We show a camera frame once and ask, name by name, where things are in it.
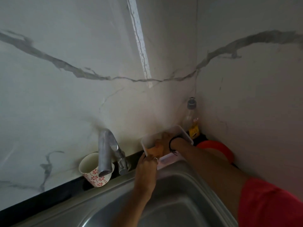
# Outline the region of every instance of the person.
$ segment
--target person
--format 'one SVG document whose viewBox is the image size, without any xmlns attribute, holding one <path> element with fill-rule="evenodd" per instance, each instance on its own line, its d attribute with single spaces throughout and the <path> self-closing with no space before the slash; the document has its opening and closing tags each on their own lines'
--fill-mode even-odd
<svg viewBox="0 0 303 227">
<path fill-rule="evenodd" d="M 156 142 L 163 145 L 164 155 L 176 150 L 187 160 L 221 199 L 239 227 L 303 226 L 303 203 L 287 191 L 251 177 L 172 134 L 164 133 Z M 156 157 L 145 157 L 143 153 L 136 168 L 134 190 L 112 227 L 137 226 L 156 185 L 157 162 Z"/>
</svg>

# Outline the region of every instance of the faucet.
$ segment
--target faucet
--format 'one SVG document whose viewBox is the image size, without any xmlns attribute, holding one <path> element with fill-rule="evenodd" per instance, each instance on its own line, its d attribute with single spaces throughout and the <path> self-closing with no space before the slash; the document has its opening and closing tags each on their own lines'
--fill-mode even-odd
<svg viewBox="0 0 303 227">
<path fill-rule="evenodd" d="M 128 172 L 128 164 L 125 159 L 125 153 L 120 149 L 113 133 L 109 129 L 103 129 L 98 137 L 99 177 L 105 176 L 112 172 L 112 152 L 118 161 L 119 174 L 123 175 Z"/>
</svg>

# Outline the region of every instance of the stainless steel sink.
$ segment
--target stainless steel sink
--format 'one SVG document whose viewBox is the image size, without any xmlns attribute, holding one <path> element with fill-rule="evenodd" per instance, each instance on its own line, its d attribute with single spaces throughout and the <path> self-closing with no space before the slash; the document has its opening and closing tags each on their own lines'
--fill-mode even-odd
<svg viewBox="0 0 303 227">
<path fill-rule="evenodd" d="M 46 210 L 18 226 L 110 226 L 134 186 L 134 172 Z M 236 220 L 185 161 L 158 171 L 138 226 L 237 226 Z"/>
</svg>

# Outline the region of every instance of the red shirt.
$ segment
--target red shirt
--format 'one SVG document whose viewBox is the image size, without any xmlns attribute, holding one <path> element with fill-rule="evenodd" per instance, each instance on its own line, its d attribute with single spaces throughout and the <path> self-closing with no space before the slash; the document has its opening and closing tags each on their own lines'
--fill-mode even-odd
<svg viewBox="0 0 303 227">
<path fill-rule="evenodd" d="M 273 184 L 250 178 L 242 188 L 238 223 L 239 227 L 303 227 L 303 203 Z"/>
</svg>

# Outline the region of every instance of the yellow label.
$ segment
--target yellow label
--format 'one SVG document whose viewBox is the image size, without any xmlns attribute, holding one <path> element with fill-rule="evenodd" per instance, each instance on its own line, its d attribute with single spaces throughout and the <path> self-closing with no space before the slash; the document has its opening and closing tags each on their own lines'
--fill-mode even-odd
<svg viewBox="0 0 303 227">
<path fill-rule="evenodd" d="M 194 124 L 189 130 L 189 136 L 191 139 L 195 139 L 200 135 L 198 124 Z"/>
</svg>

